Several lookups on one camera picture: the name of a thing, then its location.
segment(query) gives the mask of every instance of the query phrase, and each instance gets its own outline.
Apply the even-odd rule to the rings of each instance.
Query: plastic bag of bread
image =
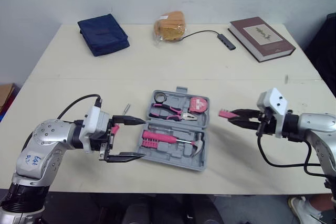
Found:
[[[185,32],[184,15],[180,11],[165,13],[154,24],[155,40],[175,41]]]

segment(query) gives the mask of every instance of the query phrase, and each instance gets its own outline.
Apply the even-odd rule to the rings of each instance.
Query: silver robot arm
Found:
[[[99,151],[98,159],[109,163],[128,162],[143,156],[133,152],[109,154],[113,147],[114,135],[111,132],[115,124],[137,125],[145,121],[132,116],[113,116],[110,119],[109,114],[100,110],[99,103],[101,100],[98,105],[96,101],[83,120],[66,122],[53,119],[35,128],[17,159],[12,184],[1,202],[0,224],[43,223],[44,201],[66,150]]]
[[[250,109],[233,110],[234,116],[228,116],[228,121],[239,127],[257,131],[258,147],[264,160],[275,167],[304,167],[309,175],[326,178],[325,186],[331,189],[333,202],[336,206],[336,116],[329,113],[303,113],[300,116],[287,111],[287,100],[276,89],[262,93],[257,101],[260,111]],[[250,121],[257,118],[260,123]],[[307,166],[317,164],[276,165],[271,163],[260,145],[263,134],[275,134],[276,137],[286,137],[290,141],[305,142],[311,151],[315,149],[324,174],[308,172]]]

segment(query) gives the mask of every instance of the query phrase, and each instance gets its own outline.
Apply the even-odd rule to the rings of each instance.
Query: white table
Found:
[[[229,51],[212,33],[178,43],[156,45],[151,25],[122,25],[130,47],[93,57],[77,25],[62,25],[15,102],[0,123],[0,188],[8,188],[16,158],[27,135],[43,120],[52,119],[73,100],[90,93],[103,98],[102,109],[146,118],[155,89],[210,98],[207,169],[187,169],[137,160],[125,164],[98,161],[98,153],[68,151],[50,190],[113,193],[310,194],[328,192],[323,178],[302,168],[273,168],[262,159],[255,132],[219,118],[221,108],[256,109],[261,92],[277,87],[295,114],[336,113],[328,87],[289,35],[284,25],[274,28],[297,49],[289,56],[258,63],[228,32],[226,25],[190,25],[190,32],[214,29],[237,47]],[[82,119],[92,100],[82,101],[65,116]],[[113,153],[134,151],[142,126],[122,126]],[[306,145],[274,136],[262,138],[268,157],[277,163],[303,162]],[[311,158],[317,162],[315,154]]]

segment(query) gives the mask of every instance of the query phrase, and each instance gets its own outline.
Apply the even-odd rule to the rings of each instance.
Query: blue bag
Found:
[[[128,36],[111,14],[82,20],[78,26],[94,56],[107,55],[130,46]]]

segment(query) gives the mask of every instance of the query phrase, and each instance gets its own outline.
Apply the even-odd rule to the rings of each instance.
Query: brown hardcover book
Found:
[[[229,31],[259,61],[290,55],[295,47],[260,17],[230,22]]]

